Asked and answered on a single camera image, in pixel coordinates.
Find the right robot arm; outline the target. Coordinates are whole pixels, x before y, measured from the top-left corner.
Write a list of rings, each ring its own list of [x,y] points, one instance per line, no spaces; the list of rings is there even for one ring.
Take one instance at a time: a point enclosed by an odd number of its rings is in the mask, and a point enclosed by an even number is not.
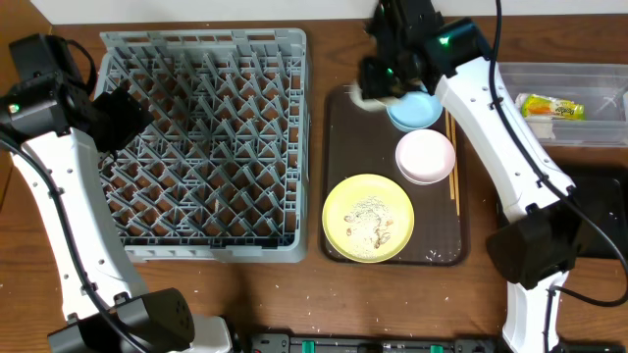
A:
[[[495,185],[502,228],[487,250],[507,281],[501,339],[510,352],[556,352],[559,287],[583,246],[568,204],[575,184],[505,89],[496,54],[469,18],[446,23],[429,1],[382,0],[365,27],[377,53],[360,65],[365,99],[426,89],[454,117]]]

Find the pink plate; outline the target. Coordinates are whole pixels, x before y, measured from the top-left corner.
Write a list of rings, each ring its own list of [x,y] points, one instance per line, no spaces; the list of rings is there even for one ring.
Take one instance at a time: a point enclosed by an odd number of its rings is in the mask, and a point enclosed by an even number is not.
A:
[[[447,178],[446,137],[431,129],[408,132],[396,145],[395,161],[410,182],[429,185]]]

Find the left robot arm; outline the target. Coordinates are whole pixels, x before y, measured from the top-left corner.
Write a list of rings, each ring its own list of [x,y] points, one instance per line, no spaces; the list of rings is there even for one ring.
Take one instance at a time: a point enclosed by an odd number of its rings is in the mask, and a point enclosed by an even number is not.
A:
[[[152,116],[122,88],[96,94],[75,47],[51,34],[12,42],[20,80],[1,100],[1,145],[28,184],[61,281],[66,324],[49,334],[51,350],[233,351],[224,319],[192,314],[174,288],[150,291],[120,242],[98,166]]]

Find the cream white cup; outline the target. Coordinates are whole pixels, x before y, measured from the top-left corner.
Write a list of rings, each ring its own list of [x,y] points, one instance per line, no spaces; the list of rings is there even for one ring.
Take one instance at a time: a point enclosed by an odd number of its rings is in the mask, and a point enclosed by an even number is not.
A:
[[[384,111],[390,104],[395,103],[394,98],[363,98],[362,89],[356,81],[348,87],[348,95],[355,106],[367,112]]]

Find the light blue bowl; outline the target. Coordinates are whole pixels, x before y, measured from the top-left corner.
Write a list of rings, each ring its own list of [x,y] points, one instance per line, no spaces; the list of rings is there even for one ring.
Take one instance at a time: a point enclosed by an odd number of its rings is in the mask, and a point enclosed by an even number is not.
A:
[[[387,107],[392,124],[410,132],[433,125],[441,116],[443,106],[436,96],[426,92],[410,92]]]

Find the foil snack wrapper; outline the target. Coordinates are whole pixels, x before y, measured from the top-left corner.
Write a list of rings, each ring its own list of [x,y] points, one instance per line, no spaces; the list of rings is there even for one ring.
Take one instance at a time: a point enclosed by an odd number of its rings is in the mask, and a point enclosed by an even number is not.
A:
[[[520,93],[515,99],[532,132],[539,139],[555,139],[553,121],[585,121],[585,106],[570,100],[533,93]]]

